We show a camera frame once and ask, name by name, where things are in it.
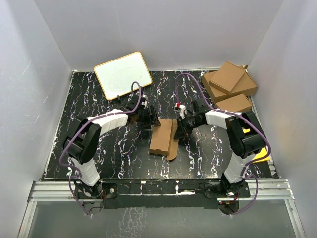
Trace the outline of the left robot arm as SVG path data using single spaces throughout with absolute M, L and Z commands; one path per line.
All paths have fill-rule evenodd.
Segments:
M 157 111 L 149 105 L 146 96 L 133 95 L 123 105 L 112 111 L 92 118 L 76 119 L 63 144 L 62 156 L 68 154 L 79 172 L 79 179 L 85 184 L 85 192 L 92 198 L 102 193 L 93 157 L 99 138 L 104 134 L 127 126 L 137 124 L 140 130 L 161 126 Z

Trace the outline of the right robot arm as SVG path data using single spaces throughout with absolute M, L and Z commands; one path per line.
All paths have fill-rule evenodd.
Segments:
M 202 125 L 218 126 L 226 130 L 232 155 L 221 176 L 219 184 L 201 184 L 200 190 L 206 195 L 236 195 L 245 181 L 245 173 L 255 155 L 265 146 L 263 130 L 252 111 L 233 113 L 212 109 L 204 100 L 192 101 L 193 111 L 176 103 L 174 110 L 179 113 L 174 139 L 188 137 L 193 129 Z

